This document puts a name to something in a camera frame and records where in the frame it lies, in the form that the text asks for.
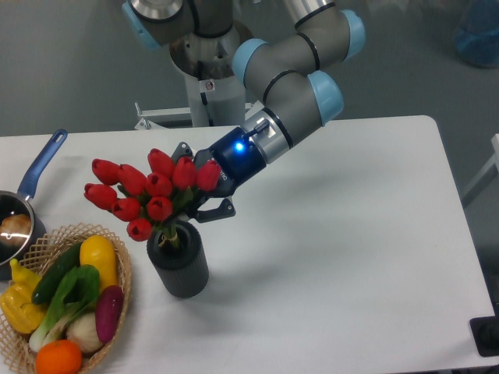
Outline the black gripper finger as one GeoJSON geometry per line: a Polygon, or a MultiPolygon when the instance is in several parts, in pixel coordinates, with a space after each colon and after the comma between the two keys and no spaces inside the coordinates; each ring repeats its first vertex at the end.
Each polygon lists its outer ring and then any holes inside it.
{"type": "Polygon", "coordinates": [[[223,198],[217,207],[209,210],[202,210],[201,207],[206,202],[207,199],[202,199],[190,207],[186,211],[186,218],[184,218],[184,221],[195,220],[200,224],[204,224],[235,216],[235,207],[228,197],[223,198]]]}
{"type": "Polygon", "coordinates": [[[178,146],[175,148],[174,152],[172,153],[171,159],[179,160],[182,157],[189,157],[193,159],[194,155],[195,152],[186,142],[180,142],[178,146]]]}

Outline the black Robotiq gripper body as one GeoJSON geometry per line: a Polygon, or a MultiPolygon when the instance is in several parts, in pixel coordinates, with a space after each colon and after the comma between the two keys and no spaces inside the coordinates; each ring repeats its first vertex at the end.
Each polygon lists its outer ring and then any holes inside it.
{"type": "Polygon", "coordinates": [[[221,167],[217,187],[207,193],[214,198],[232,196],[240,185],[267,166],[257,146],[241,127],[236,127],[207,149],[197,151],[194,164],[200,168],[209,160],[221,167]]]}

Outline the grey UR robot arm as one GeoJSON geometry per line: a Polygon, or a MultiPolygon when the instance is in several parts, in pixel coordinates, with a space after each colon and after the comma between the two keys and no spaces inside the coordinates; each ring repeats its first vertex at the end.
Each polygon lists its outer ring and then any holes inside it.
{"type": "Polygon", "coordinates": [[[221,166],[218,187],[180,210],[200,223],[230,217],[234,191],[343,109],[325,68],[357,55],[362,20],[333,1],[287,1],[295,33],[276,44],[255,38],[230,1],[126,1],[133,32],[149,48],[168,46],[183,75],[195,127],[231,127],[193,154],[221,166]]]}

